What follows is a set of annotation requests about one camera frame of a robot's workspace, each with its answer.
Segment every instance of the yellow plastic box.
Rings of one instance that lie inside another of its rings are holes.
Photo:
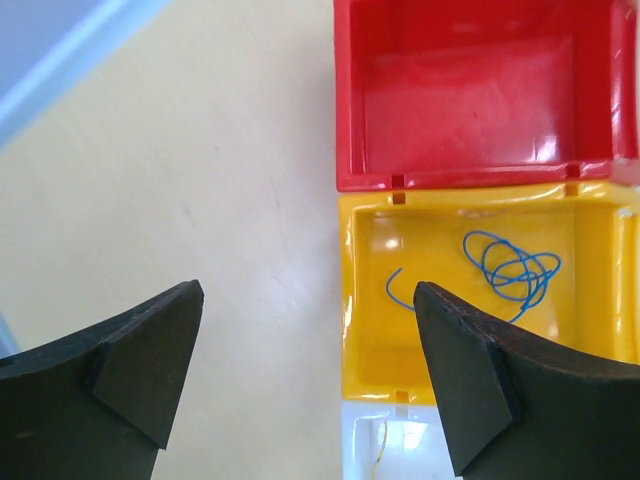
[[[637,363],[638,213],[639,193],[598,182],[343,196],[343,397],[435,404],[415,316],[385,290],[399,267],[393,290],[407,303],[425,280],[496,317],[518,313],[464,255],[471,230],[561,257],[546,298],[519,326]]]

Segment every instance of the blue string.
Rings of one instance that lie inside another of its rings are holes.
[[[482,253],[480,261],[478,261],[469,252],[469,240],[474,236],[480,236],[490,240],[489,245],[485,247]],[[508,248],[518,258],[500,263],[495,268],[491,269],[487,266],[487,261],[491,251],[496,247]],[[515,246],[506,238],[483,230],[473,230],[467,233],[462,241],[462,248],[469,261],[483,273],[485,280],[491,286],[496,295],[512,302],[522,302],[520,312],[518,312],[518,314],[509,321],[509,323],[516,323],[528,310],[540,305],[547,296],[549,282],[562,267],[562,260],[555,253],[542,252],[532,255]],[[554,267],[552,269],[545,267],[544,260],[547,260],[547,263],[551,260]],[[507,274],[506,269],[513,265],[521,265],[522,273],[517,275]],[[393,272],[389,277],[389,280],[387,280],[387,295],[389,295],[389,297],[398,305],[414,312],[415,310],[413,306],[403,302],[391,292],[391,283],[402,272],[402,270],[402,268],[399,268]],[[526,294],[512,295],[505,291],[508,287],[515,284],[524,284],[526,286]]]

